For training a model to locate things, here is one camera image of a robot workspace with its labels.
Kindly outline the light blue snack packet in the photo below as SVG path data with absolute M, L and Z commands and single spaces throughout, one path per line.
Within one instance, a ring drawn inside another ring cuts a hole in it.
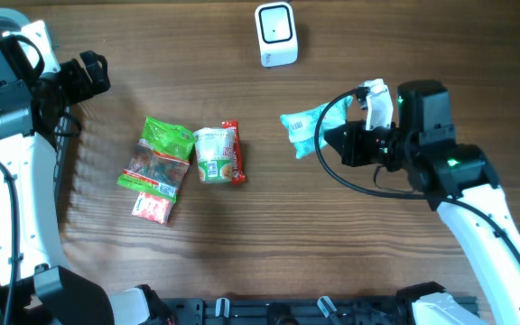
M 347 110 L 352 102 L 353 97 L 344 97 L 328 110 L 320 124 L 318 140 L 320 149 L 327 145 L 327 142 L 324 140 L 325 131 L 346 124 Z M 297 159 L 302 159 L 315 152 L 315 127 L 327 105 L 328 103 L 324 103 L 310 110 L 280 116 L 281 123 L 288 131 L 289 141 L 296 150 Z

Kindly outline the green snack bag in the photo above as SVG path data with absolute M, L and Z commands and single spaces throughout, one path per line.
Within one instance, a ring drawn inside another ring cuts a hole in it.
M 175 203 L 190 167 L 195 141 L 186 127 L 148 116 L 132 157 L 116 183 Z

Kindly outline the red snack packet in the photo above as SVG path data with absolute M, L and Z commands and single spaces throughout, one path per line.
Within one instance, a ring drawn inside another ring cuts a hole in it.
M 159 224 L 166 224 L 169 220 L 172 207 L 173 202 L 166 198 L 141 192 L 134 204 L 132 215 Z

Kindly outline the green instant noodle cup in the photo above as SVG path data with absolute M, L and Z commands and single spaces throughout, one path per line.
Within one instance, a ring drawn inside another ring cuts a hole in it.
M 205 184 L 231 182 L 235 132 L 205 127 L 194 136 L 200 181 Z

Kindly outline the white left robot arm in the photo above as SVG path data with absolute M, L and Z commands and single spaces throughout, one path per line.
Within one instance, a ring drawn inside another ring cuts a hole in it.
M 58 123 L 107 91 L 107 61 L 30 61 L 0 45 L 0 324 L 142 324 L 142 288 L 107 293 L 69 269 L 54 195 Z

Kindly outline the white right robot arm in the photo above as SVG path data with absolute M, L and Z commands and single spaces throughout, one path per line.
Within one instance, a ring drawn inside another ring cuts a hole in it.
M 427 202 L 460 244 L 495 321 L 520 324 L 520 234 L 490 160 L 477 145 L 457 141 L 448 89 L 434 79 L 399 85 L 397 123 L 391 105 L 368 103 L 375 93 L 371 86 L 359 86 L 339 95 L 356 98 L 367 118 L 316 129 L 314 136 L 334 148 L 344 165 L 406 171 L 411 190 L 370 190 L 343 179 L 326 162 L 323 169 L 366 195 Z

